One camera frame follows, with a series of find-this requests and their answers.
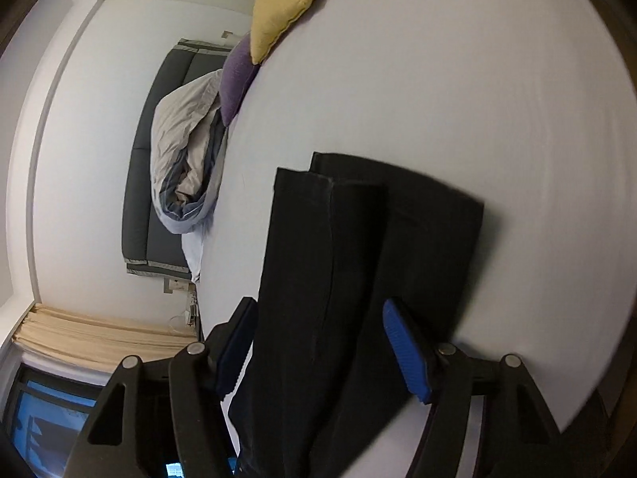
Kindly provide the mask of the large window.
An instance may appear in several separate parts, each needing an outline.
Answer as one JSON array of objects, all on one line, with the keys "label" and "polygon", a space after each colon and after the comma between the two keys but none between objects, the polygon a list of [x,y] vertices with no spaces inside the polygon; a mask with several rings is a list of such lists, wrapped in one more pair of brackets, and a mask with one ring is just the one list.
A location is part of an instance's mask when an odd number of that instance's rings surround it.
[{"label": "large window", "polygon": [[103,386],[22,365],[2,427],[36,477],[183,477],[168,361],[124,358]]}]

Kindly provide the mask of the beige curtain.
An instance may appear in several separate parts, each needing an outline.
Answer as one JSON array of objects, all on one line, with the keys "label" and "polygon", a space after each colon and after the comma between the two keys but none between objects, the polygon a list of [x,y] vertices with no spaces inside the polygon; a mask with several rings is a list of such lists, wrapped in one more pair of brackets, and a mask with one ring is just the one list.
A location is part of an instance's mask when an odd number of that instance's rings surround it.
[{"label": "beige curtain", "polygon": [[36,304],[15,330],[12,341],[33,354],[111,373],[127,356],[144,362],[172,358],[197,341],[197,335],[189,326],[158,326]]}]

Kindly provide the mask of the black pants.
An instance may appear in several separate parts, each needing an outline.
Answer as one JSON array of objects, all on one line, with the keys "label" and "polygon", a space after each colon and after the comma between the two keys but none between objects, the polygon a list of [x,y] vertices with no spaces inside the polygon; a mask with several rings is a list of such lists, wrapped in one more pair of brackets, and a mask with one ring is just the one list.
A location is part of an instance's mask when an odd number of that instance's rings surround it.
[{"label": "black pants", "polygon": [[378,161],[316,153],[279,168],[252,358],[231,402],[242,477],[338,477],[407,402],[383,328],[420,349],[455,330],[481,201]]}]

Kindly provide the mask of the white crumpled duvet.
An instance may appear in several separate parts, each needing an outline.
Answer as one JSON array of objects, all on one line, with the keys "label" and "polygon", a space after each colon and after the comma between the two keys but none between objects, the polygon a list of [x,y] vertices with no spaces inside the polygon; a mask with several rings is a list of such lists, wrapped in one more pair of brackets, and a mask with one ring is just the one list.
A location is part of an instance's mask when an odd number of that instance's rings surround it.
[{"label": "white crumpled duvet", "polygon": [[227,150],[220,112],[220,69],[164,96],[151,124],[154,210],[174,234],[194,231],[214,209]]}]

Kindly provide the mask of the white bed sheet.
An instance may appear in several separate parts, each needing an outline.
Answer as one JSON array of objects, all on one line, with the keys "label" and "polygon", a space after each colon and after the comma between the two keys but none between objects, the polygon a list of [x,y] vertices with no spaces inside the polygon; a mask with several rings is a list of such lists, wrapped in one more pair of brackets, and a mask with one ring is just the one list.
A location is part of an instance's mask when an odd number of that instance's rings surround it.
[{"label": "white bed sheet", "polygon": [[560,428],[636,298],[636,89],[590,0],[317,0],[229,131],[203,241],[203,323],[259,287],[276,171],[317,152],[485,204],[455,341],[525,361]]}]

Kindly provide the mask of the purple pillow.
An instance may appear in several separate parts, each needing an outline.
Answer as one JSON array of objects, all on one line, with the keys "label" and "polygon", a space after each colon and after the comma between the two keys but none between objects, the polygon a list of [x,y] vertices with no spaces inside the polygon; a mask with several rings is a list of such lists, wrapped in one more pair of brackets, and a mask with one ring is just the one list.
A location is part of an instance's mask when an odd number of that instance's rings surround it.
[{"label": "purple pillow", "polygon": [[252,85],[259,66],[250,56],[250,33],[238,41],[223,65],[219,87],[220,112],[223,125],[229,126]]}]

